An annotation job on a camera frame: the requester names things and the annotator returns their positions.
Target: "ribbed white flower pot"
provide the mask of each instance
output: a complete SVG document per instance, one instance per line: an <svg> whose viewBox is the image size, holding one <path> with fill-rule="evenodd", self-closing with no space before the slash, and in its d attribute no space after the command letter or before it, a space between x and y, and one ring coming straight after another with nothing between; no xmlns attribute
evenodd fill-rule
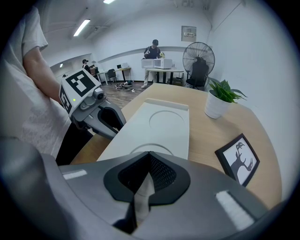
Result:
<svg viewBox="0 0 300 240"><path fill-rule="evenodd" d="M204 112L207 116L216 119L221 117L225 112L227 112L231 103L224 102L223 100L215 97L210 91L206 99Z"/></svg>

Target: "ceiling light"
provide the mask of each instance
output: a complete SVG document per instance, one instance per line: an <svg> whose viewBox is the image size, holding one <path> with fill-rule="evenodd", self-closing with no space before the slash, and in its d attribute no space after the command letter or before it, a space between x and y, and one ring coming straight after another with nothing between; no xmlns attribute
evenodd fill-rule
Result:
<svg viewBox="0 0 300 240"><path fill-rule="evenodd" d="M90 22L90 19L85 19L83 23L80 25L80 27L77 29L76 33L74 34L74 37L78 36L79 33L83 30L83 28Z"/></svg>
<svg viewBox="0 0 300 240"><path fill-rule="evenodd" d="M103 2L106 4L110 4L111 2L113 2L114 0L104 0Z"/></svg>

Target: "deer silhouette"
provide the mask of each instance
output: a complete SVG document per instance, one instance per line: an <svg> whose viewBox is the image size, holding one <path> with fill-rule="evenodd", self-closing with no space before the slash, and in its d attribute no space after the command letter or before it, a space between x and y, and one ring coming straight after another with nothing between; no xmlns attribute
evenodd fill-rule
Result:
<svg viewBox="0 0 300 240"><path fill-rule="evenodd" d="M242 154L240 154L239 149L242 149L242 146L245 146L245 145L241 142L239 142L238 144L235 145L235 147L237 149L237 152L235 152L236 160L230 166L231 169L232 169L232 172L234 174L235 179L238 180L238 181L239 181L238 170L239 170L240 167L244 166L247 169L247 171L251 171L251 169L253 167L253 159L252 158L251 158L249 166L245 165L246 159L245 159L244 162L241 161L240 157L241 157Z"/></svg>

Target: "black and white square marker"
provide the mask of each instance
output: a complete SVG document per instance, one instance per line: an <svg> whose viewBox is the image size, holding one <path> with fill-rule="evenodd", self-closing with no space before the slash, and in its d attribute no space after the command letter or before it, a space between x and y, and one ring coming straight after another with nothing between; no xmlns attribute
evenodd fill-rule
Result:
<svg viewBox="0 0 300 240"><path fill-rule="evenodd" d="M66 109L66 111L68 113L70 113L72 105L71 105L71 103L66 95L66 92L62 86L60 89L60 100L61 100L61 103L63 104L64 108Z"/></svg>
<svg viewBox="0 0 300 240"><path fill-rule="evenodd" d="M84 71L75 73L74 75L68 77L66 81L81 97L83 97L87 92L96 86Z"/></svg>

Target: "fan grille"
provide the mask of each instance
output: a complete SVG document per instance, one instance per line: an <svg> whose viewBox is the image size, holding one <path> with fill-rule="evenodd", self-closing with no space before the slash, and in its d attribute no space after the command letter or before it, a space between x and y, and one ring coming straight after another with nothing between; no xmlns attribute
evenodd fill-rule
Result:
<svg viewBox="0 0 300 240"><path fill-rule="evenodd" d="M195 42L190 44L183 53L183 67L186 71L189 71L189 75L193 72L193 63L195 58L200 57L206 61L209 67L208 74L211 73L215 66L215 54L212 49L205 43Z"/></svg>

